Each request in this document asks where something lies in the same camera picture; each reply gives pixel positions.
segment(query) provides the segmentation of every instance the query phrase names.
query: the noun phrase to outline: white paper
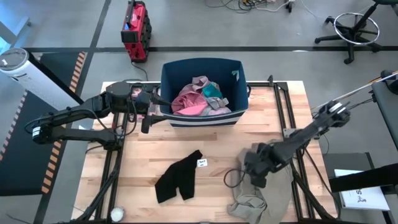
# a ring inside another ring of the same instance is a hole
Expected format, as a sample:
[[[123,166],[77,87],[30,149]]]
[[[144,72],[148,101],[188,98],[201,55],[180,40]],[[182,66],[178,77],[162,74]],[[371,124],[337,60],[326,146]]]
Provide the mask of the white paper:
[[[205,167],[207,166],[207,159],[198,159],[197,167]]]
[[[362,171],[335,169],[336,177],[356,174],[359,172]],[[340,192],[340,198],[345,208],[390,210],[386,198],[384,197],[384,194],[381,191],[380,187],[347,190],[344,192]]]

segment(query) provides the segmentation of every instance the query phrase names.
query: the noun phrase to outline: black cloth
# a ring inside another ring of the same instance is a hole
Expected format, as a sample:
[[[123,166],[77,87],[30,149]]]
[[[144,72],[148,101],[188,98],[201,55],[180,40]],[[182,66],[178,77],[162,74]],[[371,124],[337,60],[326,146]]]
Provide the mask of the black cloth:
[[[202,157],[196,150],[181,161],[173,163],[155,184],[157,202],[162,203],[177,196],[176,188],[184,200],[195,194],[195,169],[197,160]]]

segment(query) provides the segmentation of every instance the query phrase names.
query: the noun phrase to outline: laundry basket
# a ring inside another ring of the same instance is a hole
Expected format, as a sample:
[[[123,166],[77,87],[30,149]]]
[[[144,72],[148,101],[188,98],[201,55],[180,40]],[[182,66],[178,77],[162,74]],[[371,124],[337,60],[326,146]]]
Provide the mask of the laundry basket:
[[[163,65],[161,92],[163,99],[172,102],[193,77],[205,75],[220,86],[231,113],[213,116],[183,116],[173,114],[170,106],[161,106],[173,127],[192,128],[234,125],[248,108],[248,86],[240,61],[223,58],[192,58]]]

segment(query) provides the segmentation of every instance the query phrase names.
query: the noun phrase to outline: wooden tabletop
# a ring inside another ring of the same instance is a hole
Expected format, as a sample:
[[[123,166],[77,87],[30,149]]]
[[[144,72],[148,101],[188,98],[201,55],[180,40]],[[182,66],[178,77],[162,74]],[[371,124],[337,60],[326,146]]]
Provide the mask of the wooden tabletop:
[[[112,82],[104,82],[102,91]],[[295,121],[298,128],[312,122],[310,107],[304,84],[300,81],[288,82]],[[111,126],[112,115],[102,119]],[[94,129],[102,129],[97,121]],[[244,147],[253,142],[267,142],[282,139],[278,111],[272,88],[254,87],[249,99],[249,108],[238,123],[230,127],[217,128],[173,128],[168,121],[157,123],[149,134],[140,133],[141,124],[126,138],[119,175],[116,207],[123,207],[126,215],[123,222],[243,222],[227,214],[226,207],[233,203],[232,191],[223,183],[224,174],[236,167],[236,156]],[[179,193],[176,197],[158,204],[155,183],[166,169],[193,151],[199,149],[208,160],[207,167],[196,169],[195,197],[183,201]],[[322,176],[327,180],[325,165],[318,141],[312,140],[307,147]],[[106,151],[102,148],[86,155],[72,218],[82,214],[100,189]],[[332,197],[304,156],[310,190],[333,216],[336,210]],[[109,192],[105,198],[103,217],[106,216]],[[307,210],[300,190],[304,217]],[[297,221],[293,198],[283,222]]]

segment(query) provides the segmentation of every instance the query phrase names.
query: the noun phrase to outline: khaki garment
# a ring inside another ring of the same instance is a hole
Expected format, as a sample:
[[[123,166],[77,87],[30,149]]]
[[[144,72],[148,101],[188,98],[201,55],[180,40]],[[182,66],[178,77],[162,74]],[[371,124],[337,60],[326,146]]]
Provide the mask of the khaki garment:
[[[244,157],[248,150],[256,151],[258,144],[251,149],[243,149],[238,156],[240,169],[244,170]],[[231,173],[231,185],[236,185],[243,173]],[[228,205],[230,215],[240,217],[250,224],[279,224],[292,197],[292,169],[289,166],[266,176],[265,188],[258,188],[250,184],[250,176],[245,175],[243,181],[233,188],[235,203]]]

